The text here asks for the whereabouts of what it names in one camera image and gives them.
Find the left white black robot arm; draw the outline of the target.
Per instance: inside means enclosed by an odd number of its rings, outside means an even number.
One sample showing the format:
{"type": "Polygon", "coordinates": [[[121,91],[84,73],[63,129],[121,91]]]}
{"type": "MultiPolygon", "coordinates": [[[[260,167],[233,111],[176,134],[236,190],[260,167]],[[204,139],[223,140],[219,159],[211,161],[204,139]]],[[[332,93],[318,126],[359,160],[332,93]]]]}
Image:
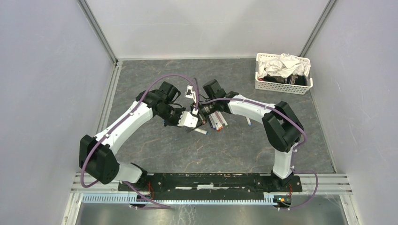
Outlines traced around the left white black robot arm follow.
{"type": "Polygon", "coordinates": [[[114,180],[127,181],[136,191],[147,186],[147,171],[134,163],[122,163],[116,154],[125,141],[143,124],[155,116],[166,126],[177,126],[185,108],[174,108],[181,95],[174,85],[163,82],[158,89],[141,92],[130,108],[108,128],[95,136],[85,135],[79,144],[79,167],[95,183],[108,184],[114,180]]]}

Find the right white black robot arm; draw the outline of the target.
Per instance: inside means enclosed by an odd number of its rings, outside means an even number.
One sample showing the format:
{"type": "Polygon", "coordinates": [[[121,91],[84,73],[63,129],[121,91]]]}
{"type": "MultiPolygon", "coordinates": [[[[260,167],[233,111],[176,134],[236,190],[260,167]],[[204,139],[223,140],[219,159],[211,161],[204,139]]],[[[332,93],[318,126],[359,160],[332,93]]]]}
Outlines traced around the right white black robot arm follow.
{"type": "Polygon", "coordinates": [[[271,170],[271,186],[276,191],[284,191],[293,176],[292,153],[307,138],[304,127],[290,105],[284,101],[267,104],[238,94],[227,93],[217,80],[203,85],[208,100],[199,104],[205,117],[224,112],[254,120],[264,126],[268,142],[275,150],[274,165],[271,170]]]}

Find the blue white marker pen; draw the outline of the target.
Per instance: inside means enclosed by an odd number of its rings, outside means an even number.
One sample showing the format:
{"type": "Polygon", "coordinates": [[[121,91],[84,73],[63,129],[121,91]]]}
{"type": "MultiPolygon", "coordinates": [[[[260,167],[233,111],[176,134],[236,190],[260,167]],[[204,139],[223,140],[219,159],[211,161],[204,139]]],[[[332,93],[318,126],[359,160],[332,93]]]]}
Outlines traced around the blue white marker pen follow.
{"type": "Polygon", "coordinates": [[[198,133],[203,134],[203,135],[209,135],[208,131],[200,129],[200,128],[195,128],[195,129],[187,128],[186,131],[187,131],[187,133],[190,133],[190,132],[194,131],[194,132],[198,132],[198,133]]]}

